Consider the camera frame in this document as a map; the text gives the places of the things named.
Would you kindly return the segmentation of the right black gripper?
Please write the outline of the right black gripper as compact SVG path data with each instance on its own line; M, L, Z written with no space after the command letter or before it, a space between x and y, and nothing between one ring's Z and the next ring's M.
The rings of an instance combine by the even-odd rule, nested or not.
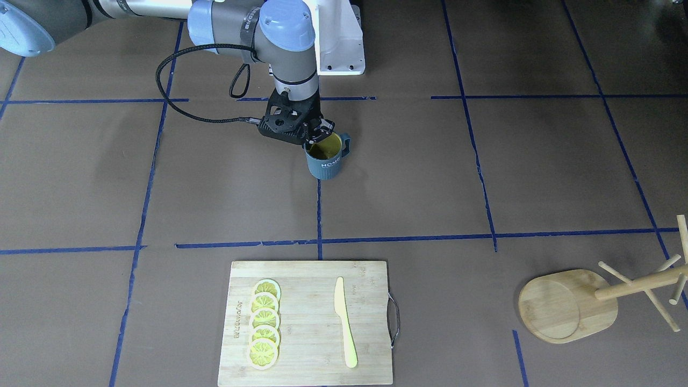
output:
M299 135L308 134L308 143L314 144L327 139L334 132L335 123L324 119L320 110L320 91L302 101L290 101L291 110L295 111L292 131Z

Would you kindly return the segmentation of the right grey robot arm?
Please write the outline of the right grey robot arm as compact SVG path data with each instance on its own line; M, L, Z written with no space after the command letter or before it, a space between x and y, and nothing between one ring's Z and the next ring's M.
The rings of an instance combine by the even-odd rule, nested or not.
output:
M2 1L2 47L33 57L107 19L186 20L193 46L164 59L156 73L189 52L267 63L275 90L265 115L237 117L261 135L299 146L327 139L334 123L320 110L316 31L302 1Z

